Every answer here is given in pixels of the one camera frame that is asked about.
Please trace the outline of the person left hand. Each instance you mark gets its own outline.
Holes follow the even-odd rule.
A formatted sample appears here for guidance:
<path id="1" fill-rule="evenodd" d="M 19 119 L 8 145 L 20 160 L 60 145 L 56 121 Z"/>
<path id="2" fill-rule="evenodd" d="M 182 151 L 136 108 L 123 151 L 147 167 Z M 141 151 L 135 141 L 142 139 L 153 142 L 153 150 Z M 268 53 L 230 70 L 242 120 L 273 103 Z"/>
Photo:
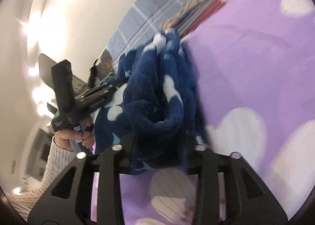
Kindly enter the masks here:
<path id="1" fill-rule="evenodd" d="M 65 150 L 74 151 L 70 142 L 82 140 L 82 145 L 86 148 L 93 147 L 95 143 L 95 134 L 93 132 L 78 132 L 70 129 L 63 129 L 55 133 L 55 144 Z"/>

